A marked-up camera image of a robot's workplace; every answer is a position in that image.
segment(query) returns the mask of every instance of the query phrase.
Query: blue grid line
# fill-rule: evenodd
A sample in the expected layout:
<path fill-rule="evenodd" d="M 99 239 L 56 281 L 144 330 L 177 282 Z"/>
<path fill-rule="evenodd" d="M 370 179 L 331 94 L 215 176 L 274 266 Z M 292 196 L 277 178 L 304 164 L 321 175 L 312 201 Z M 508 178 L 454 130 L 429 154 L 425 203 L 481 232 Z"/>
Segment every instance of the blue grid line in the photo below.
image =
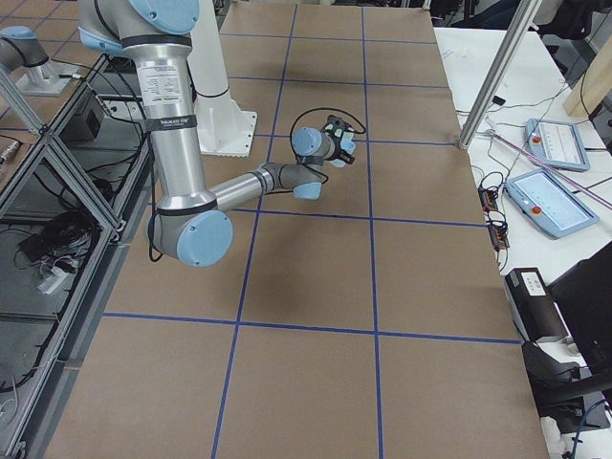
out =
<path fill-rule="evenodd" d="M 437 45 L 435 41 L 416 41 L 416 40 L 381 40 L 381 39 L 373 39 L 373 38 L 334 38 L 334 37 L 325 37 L 325 36 L 287 36 L 287 35 L 275 35 L 275 34 L 265 34 L 265 33 L 229 33 L 222 32 L 219 33 L 224 36 L 245 36 L 245 37 L 253 37 L 253 38 L 299 38 L 301 40 L 327 40 L 327 41 L 357 41 L 357 42 L 372 42 L 372 43 L 403 43 L 409 45 Z"/>
<path fill-rule="evenodd" d="M 267 137 L 267 138 L 273 138 L 273 139 L 289 139 L 289 135 L 288 134 L 255 134 L 255 137 Z M 382 140 L 369 140 L 369 141 L 363 141 L 361 139 L 353 139 L 353 142 L 357 142 L 357 143 L 391 143 L 391 144 L 398 144 L 398 145 L 423 145 L 423 146 L 455 146 L 455 143 L 453 142 L 423 142 L 423 141 L 391 141 L 391 140 L 386 140 L 386 139 L 382 139 Z"/>
<path fill-rule="evenodd" d="M 283 65 L 283 73 L 282 76 L 283 78 L 285 77 L 286 73 L 287 73 L 287 61 L 289 59 L 289 51 L 291 49 L 291 35 L 294 33 L 294 26 L 295 26 L 295 19 L 297 17 L 297 6 L 294 6 L 294 17 L 292 20 L 292 24 L 291 24 L 291 32 L 290 32 L 290 37 L 287 43 L 287 51 L 285 53 L 285 62 Z M 283 94 L 283 81 L 280 82 L 280 87 L 278 89 L 278 98 L 276 100 L 276 107 L 275 107 L 275 111 L 274 111 L 274 120 L 273 120 L 273 128 L 272 128 L 272 133 L 274 134 L 274 131 L 276 129 L 276 122 L 278 121 L 278 112 L 280 111 L 280 101 L 282 98 L 282 94 Z M 266 161 L 269 162 L 270 161 L 270 157 L 272 155 L 272 146 L 273 143 L 270 142 L 270 145 L 268 145 L 268 155 L 267 155 L 267 159 Z M 255 214 L 255 221 L 253 224 L 253 230 L 252 230 L 252 236 L 251 236 L 251 246 L 249 247 L 249 257 L 247 259 L 247 267 L 245 269 L 245 276 L 244 276 L 244 280 L 243 280 L 243 284 L 242 284 L 242 292 L 240 294 L 240 304 L 238 306 L 238 314 L 236 316 L 236 325 L 234 327 L 234 331 L 233 331 L 233 337 L 231 340 L 231 348 L 229 351 L 229 361 L 228 361 L 228 368 L 226 370 L 226 378 L 225 378 L 225 382 L 223 385 L 223 393 L 221 396 L 221 403 L 219 406 L 219 415 L 217 417 L 217 426 L 215 428 L 215 433 L 214 433 L 214 442 L 212 445 L 212 452 L 210 454 L 210 458 L 211 459 L 216 459 L 217 456 L 217 450 L 219 448 L 219 439 L 221 437 L 221 428 L 223 425 L 223 417 L 225 414 L 225 407 L 226 407 L 226 402 L 227 402 L 227 398 L 228 398 L 228 390 L 230 387 L 230 377 L 231 377 L 231 369 L 233 367 L 233 359 L 234 359 L 234 355 L 235 355 L 235 350 L 236 350 L 236 343 L 238 341 L 238 332 L 240 330 L 240 319 L 242 317 L 242 310 L 244 307 L 244 303 L 245 303 L 245 297 L 247 294 L 247 287 L 248 287 L 248 283 L 249 283 L 249 274 L 251 272 L 251 262 L 252 262 L 252 254 L 254 251 L 254 247 L 255 247 L 255 239 L 257 236 L 257 228 L 259 226 L 259 210 L 261 209 L 261 204 L 262 204 L 263 200 L 261 198 L 259 198 L 259 203 L 257 204 L 257 213 Z"/>
<path fill-rule="evenodd" d="M 311 325 L 293 325 L 285 323 L 268 323 L 268 322 L 240 322 L 241 326 L 254 328 L 274 328 L 282 330 L 302 330 L 306 332 L 325 332 L 325 333 L 343 333 L 348 335 L 374 335 L 372 330 L 360 330 L 357 328 L 337 328 L 337 327 L 317 327 Z"/>
<path fill-rule="evenodd" d="M 428 335 L 428 334 L 422 334 L 422 333 L 379 332 L 379 335 L 383 337 L 438 339 L 438 340 L 443 340 L 443 341 L 487 342 L 491 344 L 520 344 L 521 343 L 519 339 L 457 337 L 453 335 Z"/>
<path fill-rule="evenodd" d="M 365 52 L 365 15 L 364 9 L 361 9 L 361 48 L 363 53 L 363 98 L 365 109 L 365 125 L 368 129 L 365 131 L 365 151 L 367 158 L 367 193 L 368 193 L 368 208 L 369 208 L 369 226 L 370 226 L 370 266 L 372 269 L 372 318 L 374 320 L 374 365 L 376 378 L 376 414 L 377 414 L 377 431 L 379 445 L 379 459 L 384 459 L 384 431 L 383 431 L 383 388 L 381 382 L 381 344 L 379 339 L 379 305 L 377 293 L 377 278 L 376 278 L 376 241 L 374 237 L 374 198 L 372 190 L 372 161 L 370 155 L 370 133 L 369 133 L 369 112 L 367 105 L 367 62 Z"/>
<path fill-rule="evenodd" d="M 437 145 L 437 146 L 455 146 L 453 142 L 425 142 L 425 141 L 369 141 L 370 143 L 397 143 L 403 145 Z"/>
<path fill-rule="evenodd" d="M 205 318 L 205 317 L 180 317 L 180 316 L 160 316 L 149 314 L 134 314 L 134 313 L 103 313 L 104 317 L 119 317 L 119 318 L 143 318 L 146 320 L 163 320 L 169 322 L 196 322 L 196 323 L 213 323 L 216 325 L 235 325 L 235 320 L 226 320 L 221 318 Z"/>
<path fill-rule="evenodd" d="M 266 209 L 252 209 L 252 208 L 234 208 L 233 211 L 247 212 L 247 213 L 259 213 L 269 215 L 289 215 L 294 217 L 316 217 L 316 218 L 337 218 L 340 220 L 361 220 L 364 222 L 392 222 L 392 223 L 408 223 L 416 225 L 441 225 L 448 227 L 469 227 L 469 228 L 486 228 L 485 223 L 467 223 L 467 222 L 442 222 L 436 220 L 416 220 L 416 219 L 403 219 L 403 218 L 388 218 L 388 217 L 375 217 L 367 216 L 360 217 L 359 215 L 334 215 L 326 213 L 304 213 L 304 212 L 291 212 L 288 210 L 266 210 Z"/>
<path fill-rule="evenodd" d="M 252 327 L 252 328 L 274 328 L 278 330 L 299 330 L 305 332 L 320 332 L 320 333 L 339 333 L 344 335 L 371 335 L 371 336 L 384 336 L 393 338 L 406 338 L 406 339 L 433 339 L 438 341 L 455 341 L 455 342 L 475 342 L 475 343 L 489 343 L 489 344 L 520 344 L 519 339 L 502 339 L 502 338 L 479 338 L 479 337 L 461 337 L 456 335 L 430 335 L 427 333 L 408 333 L 408 332 L 392 332 L 379 330 L 367 330 L 359 328 L 342 328 L 342 327 L 323 327 L 316 325 L 297 325 L 289 323 L 271 323 L 271 322 L 257 322 L 257 321 L 236 321 L 222 318 L 205 318 L 205 317 L 180 317 L 180 316 L 160 316 L 160 315 L 149 315 L 149 314 L 135 314 L 135 313 L 103 313 L 104 317 L 111 318 L 139 318 L 143 320 L 160 320 L 169 322 L 191 322 L 191 323 L 205 323 L 212 325 L 240 325 L 241 327 Z"/>
<path fill-rule="evenodd" d="M 272 78 L 269 76 L 228 76 L 228 79 L 245 79 L 253 81 L 287 81 L 291 83 L 314 83 L 314 84 L 343 84 L 361 86 L 363 81 L 328 81 L 325 79 L 297 79 L 297 78 Z M 388 88 L 415 88 L 415 89 L 450 89 L 448 86 L 435 84 L 402 84 L 402 83 L 366 83 L 369 86 L 382 86 Z"/>

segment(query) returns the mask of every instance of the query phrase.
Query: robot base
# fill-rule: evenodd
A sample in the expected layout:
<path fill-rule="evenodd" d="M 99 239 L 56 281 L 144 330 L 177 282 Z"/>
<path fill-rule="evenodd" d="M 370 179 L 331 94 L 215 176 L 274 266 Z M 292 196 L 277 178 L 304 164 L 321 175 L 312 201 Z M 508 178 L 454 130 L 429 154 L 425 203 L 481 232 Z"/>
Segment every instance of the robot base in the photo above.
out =
<path fill-rule="evenodd" d="M 17 81 L 17 88 L 24 96 L 57 97 L 72 81 L 63 75 L 72 75 L 78 71 L 78 66 L 49 61 L 40 67 L 28 69 L 28 72 Z"/>
<path fill-rule="evenodd" d="M 195 109 L 201 153 L 248 157 L 257 124 L 257 114 L 243 112 L 229 97 L 207 106 L 200 104 L 201 101 L 208 102 L 198 99 Z"/>

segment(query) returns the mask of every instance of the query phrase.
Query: wire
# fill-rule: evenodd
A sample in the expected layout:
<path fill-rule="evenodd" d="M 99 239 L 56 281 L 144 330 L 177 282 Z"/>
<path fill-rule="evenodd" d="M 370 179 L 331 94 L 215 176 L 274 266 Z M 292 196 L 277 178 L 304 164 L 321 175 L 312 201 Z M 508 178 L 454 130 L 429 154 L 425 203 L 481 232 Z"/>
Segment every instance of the wire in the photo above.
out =
<path fill-rule="evenodd" d="M 67 208 L 70 210 L 74 210 L 76 208 L 78 208 L 77 206 L 69 203 L 68 201 L 66 201 L 66 199 L 62 196 L 62 193 L 64 192 L 65 188 L 62 188 L 62 190 L 59 193 L 54 192 L 52 189 L 50 189 L 40 178 L 40 176 L 38 174 L 36 174 L 36 172 L 34 172 L 32 174 L 34 176 L 34 178 L 36 179 L 36 181 L 45 189 L 45 191 L 47 191 L 49 194 L 55 196 L 57 198 L 57 200 L 59 201 L 59 203 L 62 205 L 63 208 Z"/>
<path fill-rule="evenodd" d="M 580 418 L 580 423 L 578 425 L 578 429 L 576 430 L 576 436 L 573 438 L 574 446 L 572 447 L 572 452 L 570 453 L 570 459 L 576 459 L 576 450 L 578 449 L 579 437 L 584 429 L 584 426 L 586 425 L 586 420 L 589 417 L 589 414 L 591 414 L 591 412 L 600 404 L 605 404 L 605 400 L 599 400 L 595 404 L 592 404 L 589 409 L 584 412 L 582 418 Z"/>
<path fill-rule="evenodd" d="M 20 141 L 19 139 L 15 138 L 15 137 L 5 136 L 4 134 L 0 134 L 0 137 L 2 137 L 2 138 L 4 138 L 4 139 L 9 139 L 9 140 L 11 140 L 11 141 L 16 141 L 16 142 L 21 143 L 21 141 Z"/>
<path fill-rule="evenodd" d="M 599 181 L 599 182 L 597 182 L 596 184 L 592 184 L 592 185 L 590 185 L 590 186 L 586 186 L 586 187 L 585 187 L 585 189 L 591 189 L 591 188 L 593 188 L 593 187 L 595 187 L 595 186 L 599 186 L 599 185 L 601 185 L 601 184 L 605 184 L 606 182 L 609 182 L 610 180 L 612 180 L 612 177 L 608 177 L 607 179 L 600 180 L 600 181 Z M 575 191 L 572 191 L 572 193 L 574 193 L 574 194 L 582 193 L 582 190 L 577 189 L 577 190 L 575 190 Z"/>
<path fill-rule="evenodd" d="M 322 185 L 325 185 L 327 182 L 329 182 L 329 176 L 327 174 L 324 174 L 323 172 L 314 169 L 313 167 L 310 167 L 307 164 L 301 164 L 299 162 L 299 155 L 297 154 L 297 152 L 295 151 L 294 148 L 294 131 L 295 131 L 295 127 L 297 126 L 297 122 L 300 121 L 302 118 L 304 118 L 306 115 L 313 113 L 313 112 L 327 112 L 327 111 L 331 111 L 331 112 L 340 112 L 343 115 L 346 115 L 348 117 L 351 117 L 352 120 L 356 121 L 357 124 L 360 126 L 361 131 L 355 131 L 355 134 L 365 134 L 367 132 L 367 129 L 365 128 L 365 126 L 363 125 L 363 123 L 361 121 L 359 121 L 355 115 L 353 115 L 352 113 L 349 113 L 345 110 L 341 110 L 339 108 L 334 108 L 334 107 L 316 107 L 316 108 L 311 108 L 310 110 L 306 110 L 305 112 L 301 113 L 295 120 L 294 123 L 291 126 L 291 129 L 289 130 L 289 145 L 291 147 L 291 150 L 294 152 L 294 156 L 295 156 L 295 160 L 297 161 L 298 164 L 306 167 L 308 170 L 310 170 L 312 173 L 314 173 L 315 175 L 317 175 L 318 177 L 320 177 L 321 179 L 323 179 L 323 181 L 321 182 Z"/>
<path fill-rule="evenodd" d="M 153 144 L 151 142 L 151 136 L 148 135 L 146 136 L 146 141 L 148 144 L 148 154 L 149 156 L 149 164 L 150 164 L 150 175 L 149 175 L 149 179 L 150 179 L 150 184 L 151 184 L 151 218 L 149 219 L 149 223 L 146 227 L 146 235 L 147 238 L 149 240 L 149 260 L 152 261 L 153 263 L 157 263 L 158 261 L 160 261 L 163 257 L 164 254 L 157 248 L 155 247 L 155 243 L 153 242 L 155 240 L 155 218 L 157 217 L 157 208 L 156 208 L 156 198 L 155 198 L 155 155 L 153 153 Z M 159 255 L 155 256 L 153 251 L 156 251 Z"/>

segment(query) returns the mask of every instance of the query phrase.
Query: brown cardboard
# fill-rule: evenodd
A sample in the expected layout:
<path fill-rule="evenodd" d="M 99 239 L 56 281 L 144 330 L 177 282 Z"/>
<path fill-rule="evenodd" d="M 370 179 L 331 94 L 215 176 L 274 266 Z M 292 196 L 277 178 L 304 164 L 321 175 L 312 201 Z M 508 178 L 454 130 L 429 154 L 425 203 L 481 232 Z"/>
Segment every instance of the brown cardboard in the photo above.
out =
<path fill-rule="evenodd" d="M 484 223 L 466 151 L 374 143 L 370 158 L 376 217 Z"/>
<path fill-rule="evenodd" d="M 378 457 L 373 339 L 245 328 L 217 457 Z"/>
<path fill-rule="evenodd" d="M 372 142 L 326 167 L 320 200 L 232 212 L 211 269 L 153 265 L 139 234 L 107 312 L 174 318 L 103 320 L 47 457 L 208 457 L 215 433 L 229 459 L 547 457 L 428 14 L 238 2 L 223 32 L 232 96 L 276 137 L 205 158 L 210 183 L 270 142 L 292 163 L 290 127 L 313 107 L 354 114 Z"/>
<path fill-rule="evenodd" d="M 375 222 L 374 232 L 382 330 L 517 339 L 486 229 Z"/>
<path fill-rule="evenodd" d="M 209 455 L 232 333 L 104 318 L 45 458 Z"/>
<path fill-rule="evenodd" d="M 372 328 L 367 221 L 261 215 L 243 319 Z"/>
<path fill-rule="evenodd" d="M 520 348 L 381 338 L 384 457 L 546 458 Z"/>

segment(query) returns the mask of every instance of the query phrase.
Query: sticker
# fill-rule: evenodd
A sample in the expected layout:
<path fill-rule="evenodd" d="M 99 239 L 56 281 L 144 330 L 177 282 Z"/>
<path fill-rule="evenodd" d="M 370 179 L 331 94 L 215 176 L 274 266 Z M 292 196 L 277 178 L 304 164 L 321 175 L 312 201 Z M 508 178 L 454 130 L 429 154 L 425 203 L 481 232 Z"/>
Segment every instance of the sticker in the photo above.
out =
<path fill-rule="evenodd" d="M 181 77 L 172 65 L 151 65 L 138 70 L 144 105 L 181 103 Z"/>
<path fill-rule="evenodd" d="M 516 273 L 514 271 L 510 272 L 510 280 L 513 282 L 514 287 L 518 287 L 518 277 L 516 277 Z"/>
<path fill-rule="evenodd" d="M 527 287 L 530 296 L 546 296 L 537 273 L 521 273 L 520 275 L 523 276 L 523 282 L 525 282 L 525 287 Z"/>
<path fill-rule="evenodd" d="M 198 127 L 198 120 L 195 115 L 144 120 L 144 128 L 147 132 L 172 131 L 175 129 L 188 129 L 189 127 Z"/>

